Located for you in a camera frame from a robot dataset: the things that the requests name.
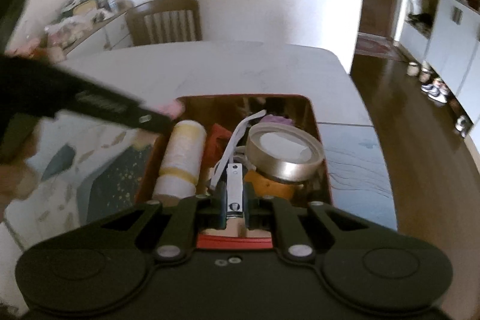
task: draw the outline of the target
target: yellow band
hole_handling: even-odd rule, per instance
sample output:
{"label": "yellow band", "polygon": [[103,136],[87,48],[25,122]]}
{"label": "yellow band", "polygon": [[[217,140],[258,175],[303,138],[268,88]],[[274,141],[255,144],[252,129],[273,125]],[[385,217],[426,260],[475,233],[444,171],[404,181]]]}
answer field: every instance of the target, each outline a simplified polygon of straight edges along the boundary
{"label": "yellow band", "polygon": [[162,175],[176,176],[177,178],[190,182],[194,186],[197,186],[197,183],[198,183],[198,178],[195,178],[188,171],[182,170],[181,168],[177,168],[177,167],[161,168],[160,171],[158,172],[158,176],[162,176]]}

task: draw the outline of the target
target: white bottle with yellow stripe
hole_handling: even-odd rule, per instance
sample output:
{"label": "white bottle with yellow stripe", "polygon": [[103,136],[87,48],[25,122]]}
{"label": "white bottle with yellow stripe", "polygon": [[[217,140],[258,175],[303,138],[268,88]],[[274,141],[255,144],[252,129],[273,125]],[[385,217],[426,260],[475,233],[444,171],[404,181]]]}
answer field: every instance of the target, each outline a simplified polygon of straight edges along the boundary
{"label": "white bottle with yellow stripe", "polygon": [[160,166],[153,198],[165,206],[193,196],[200,174],[205,128],[196,121],[181,121],[173,128]]}

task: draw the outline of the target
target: white marble table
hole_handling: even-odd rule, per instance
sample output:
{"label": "white marble table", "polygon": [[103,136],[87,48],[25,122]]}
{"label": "white marble table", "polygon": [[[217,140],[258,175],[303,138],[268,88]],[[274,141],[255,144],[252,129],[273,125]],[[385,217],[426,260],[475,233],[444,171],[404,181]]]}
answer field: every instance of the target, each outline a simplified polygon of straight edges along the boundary
{"label": "white marble table", "polygon": [[[201,41],[102,52],[68,60],[61,67],[128,92],[152,107],[188,95],[303,95],[313,105],[325,145],[333,204],[397,227],[388,172],[370,117],[349,75],[329,51]],[[77,203],[88,202],[79,194],[80,184],[125,151],[132,135],[122,127],[66,114],[45,121],[39,152],[30,161],[33,167],[44,172],[66,143],[75,144],[77,156],[72,169],[42,183],[30,199],[8,207],[6,218],[19,241],[28,247],[78,226]]]}

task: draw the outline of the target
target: dark brown floor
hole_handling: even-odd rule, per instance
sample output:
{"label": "dark brown floor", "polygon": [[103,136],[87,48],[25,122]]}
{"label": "dark brown floor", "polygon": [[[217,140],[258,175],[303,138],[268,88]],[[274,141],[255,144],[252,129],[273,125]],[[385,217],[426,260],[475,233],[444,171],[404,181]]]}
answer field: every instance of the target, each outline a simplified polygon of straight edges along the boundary
{"label": "dark brown floor", "polygon": [[355,55],[351,77],[382,145],[399,230],[448,255],[454,281],[442,308],[455,320],[478,319],[480,174],[451,109],[436,107],[406,66]]}

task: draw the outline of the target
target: chair backrest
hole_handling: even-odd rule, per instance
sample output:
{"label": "chair backrest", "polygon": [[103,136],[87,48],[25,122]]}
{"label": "chair backrest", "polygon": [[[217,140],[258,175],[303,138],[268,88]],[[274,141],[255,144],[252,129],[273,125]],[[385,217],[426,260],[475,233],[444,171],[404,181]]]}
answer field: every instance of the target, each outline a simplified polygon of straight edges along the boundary
{"label": "chair backrest", "polygon": [[200,10],[196,0],[153,0],[125,14],[134,46],[200,41]]}

